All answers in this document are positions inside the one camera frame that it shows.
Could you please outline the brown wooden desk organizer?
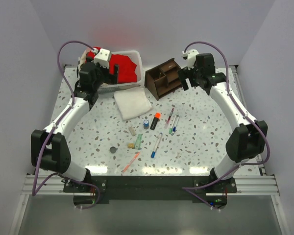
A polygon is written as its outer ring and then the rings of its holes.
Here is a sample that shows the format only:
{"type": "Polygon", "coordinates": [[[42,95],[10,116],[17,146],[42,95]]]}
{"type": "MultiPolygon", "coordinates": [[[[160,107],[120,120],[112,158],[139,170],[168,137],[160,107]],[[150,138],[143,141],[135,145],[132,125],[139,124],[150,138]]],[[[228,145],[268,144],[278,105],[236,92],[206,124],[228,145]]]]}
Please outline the brown wooden desk organizer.
{"type": "Polygon", "coordinates": [[[145,72],[145,87],[156,100],[180,88],[178,71],[181,67],[174,58],[161,63],[145,72]]]}

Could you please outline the black orange highlighter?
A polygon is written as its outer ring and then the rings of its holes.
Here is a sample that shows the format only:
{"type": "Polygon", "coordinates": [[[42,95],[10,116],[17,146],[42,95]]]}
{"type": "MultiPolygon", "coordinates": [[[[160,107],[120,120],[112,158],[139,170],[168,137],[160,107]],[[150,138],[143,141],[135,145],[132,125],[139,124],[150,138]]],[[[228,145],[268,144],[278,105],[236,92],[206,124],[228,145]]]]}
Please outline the black orange highlighter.
{"type": "Polygon", "coordinates": [[[156,113],[154,115],[154,118],[153,118],[152,123],[150,125],[150,130],[155,130],[155,127],[156,127],[158,121],[160,120],[160,116],[161,116],[160,113],[156,113]]]}

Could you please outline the blue cylindrical stamp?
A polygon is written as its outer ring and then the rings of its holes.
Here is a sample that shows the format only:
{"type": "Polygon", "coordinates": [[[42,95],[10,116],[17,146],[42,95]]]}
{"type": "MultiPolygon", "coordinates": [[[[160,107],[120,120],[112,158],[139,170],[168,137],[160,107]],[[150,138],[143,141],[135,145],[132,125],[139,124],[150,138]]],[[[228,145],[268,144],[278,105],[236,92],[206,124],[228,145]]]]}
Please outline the blue cylindrical stamp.
{"type": "Polygon", "coordinates": [[[148,119],[145,119],[144,122],[143,122],[143,128],[144,129],[148,129],[149,128],[149,120],[148,119]]]}

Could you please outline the red clear pen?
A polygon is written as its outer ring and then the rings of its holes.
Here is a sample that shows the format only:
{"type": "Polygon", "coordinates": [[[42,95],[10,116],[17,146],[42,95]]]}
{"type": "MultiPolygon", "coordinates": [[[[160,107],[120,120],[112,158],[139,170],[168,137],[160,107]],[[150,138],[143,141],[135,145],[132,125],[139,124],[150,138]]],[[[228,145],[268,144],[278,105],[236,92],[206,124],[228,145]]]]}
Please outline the red clear pen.
{"type": "Polygon", "coordinates": [[[169,125],[169,122],[170,122],[170,120],[171,120],[171,117],[172,117],[172,115],[173,115],[173,112],[174,112],[174,107],[172,107],[172,109],[171,109],[171,111],[170,111],[170,114],[169,114],[169,116],[168,116],[168,118],[167,118],[167,121],[166,121],[166,123],[165,123],[165,129],[168,127],[168,125],[169,125]]]}

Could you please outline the blue capped thin pen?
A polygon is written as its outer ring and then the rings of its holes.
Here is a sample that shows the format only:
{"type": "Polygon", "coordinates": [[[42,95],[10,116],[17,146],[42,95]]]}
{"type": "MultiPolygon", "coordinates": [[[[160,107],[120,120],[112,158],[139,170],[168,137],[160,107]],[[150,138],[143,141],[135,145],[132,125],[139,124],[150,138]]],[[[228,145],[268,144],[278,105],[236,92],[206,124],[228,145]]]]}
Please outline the blue capped thin pen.
{"type": "Polygon", "coordinates": [[[175,134],[178,122],[179,122],[179,115],[176,115],[176,118],[175,118],[174,123],[173,123],[173,128],[172,128],[172,131],[171,131],[171,135],[175,134]]]}

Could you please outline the green capped white marker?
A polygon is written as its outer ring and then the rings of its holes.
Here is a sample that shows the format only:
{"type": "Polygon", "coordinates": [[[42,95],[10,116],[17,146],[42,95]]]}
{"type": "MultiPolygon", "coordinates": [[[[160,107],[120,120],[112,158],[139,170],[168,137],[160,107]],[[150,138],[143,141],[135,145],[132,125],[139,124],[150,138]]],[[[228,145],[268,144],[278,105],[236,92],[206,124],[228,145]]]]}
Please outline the green capped white marker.
{"type": "Polygon", "coordinates": [[[171,125],[170,125],[169,134],[172,133],[173,128],[175,127],[176,119],[177,119],[178,117],[179,117],[179,115],[175,115],[175,116],[174,116],[173,121],[172,121],[172,123],[171,123],[171,125]]]}

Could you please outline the blue capped white marker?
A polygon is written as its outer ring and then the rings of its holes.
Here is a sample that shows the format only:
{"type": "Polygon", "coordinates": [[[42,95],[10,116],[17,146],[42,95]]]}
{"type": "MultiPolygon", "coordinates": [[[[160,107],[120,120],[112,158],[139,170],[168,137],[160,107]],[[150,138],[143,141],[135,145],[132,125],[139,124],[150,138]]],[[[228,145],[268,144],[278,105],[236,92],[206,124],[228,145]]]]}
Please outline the blue capped white marker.
{"type": "Polygon", "coordinates": [[[154,157],[155,157],[155,154],[156,154],[157,148],[158,148],[159,143],[160,143],[160,141],[161,141],[161,139],[162,139],[162,135],[163,135],[163,134],[160,132],[159,135],[158,135],[158,137],[157,137],[157,140],[156,140],[155,146],[154,146],[154,148],[153,148],[153,150],[152,150],[152,153],[151,153],[151,158],[154,158],[154,157]]]}

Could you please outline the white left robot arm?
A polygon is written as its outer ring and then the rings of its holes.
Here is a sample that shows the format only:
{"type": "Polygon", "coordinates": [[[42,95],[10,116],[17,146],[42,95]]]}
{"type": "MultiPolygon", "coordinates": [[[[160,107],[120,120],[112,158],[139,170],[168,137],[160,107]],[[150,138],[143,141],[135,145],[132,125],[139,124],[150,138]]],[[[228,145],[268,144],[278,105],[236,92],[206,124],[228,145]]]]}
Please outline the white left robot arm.
{"type": "Polygon", "coordinates": [[[80,192],[87,192],[91,188],[90,172],[73,161],[67,140],[81,118],[95,105],[100,86],[104,83],[117,84],[120,66],[115,64],[112,69],[111,73],[100,62],[87,60],[80,67],[79,79],[71,88],[72,96],[66,108],[43,130],[32,132],[31,162],[35,167],[33,194],[41,188],[37,185],[40,169],[70,179],[80,192]]]}

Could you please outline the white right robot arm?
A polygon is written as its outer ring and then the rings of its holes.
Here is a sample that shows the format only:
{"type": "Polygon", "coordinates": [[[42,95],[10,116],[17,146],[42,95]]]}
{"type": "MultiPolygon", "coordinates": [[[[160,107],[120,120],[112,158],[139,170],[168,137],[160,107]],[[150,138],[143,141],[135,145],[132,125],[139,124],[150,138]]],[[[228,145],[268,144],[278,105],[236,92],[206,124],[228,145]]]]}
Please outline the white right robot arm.
{"type": "Polygon", "coordinates": [[[268,143],[268,125],[265,121],[258,121],[243,107],[233,93],[228,72],[216,72],[212,54],[200,54],[191,49],[183,52],[182,58],[187,62],[187,66],[178,71],[183,89],[188,90],[190,86],[202,88],[218,104],[231,126],[232,134],[225,145],[226,155],[212,168],[208,182],[196,187],[209,187],[213,192],[220,192],[226,186],[225,180],[264,151],[268,143]]]}

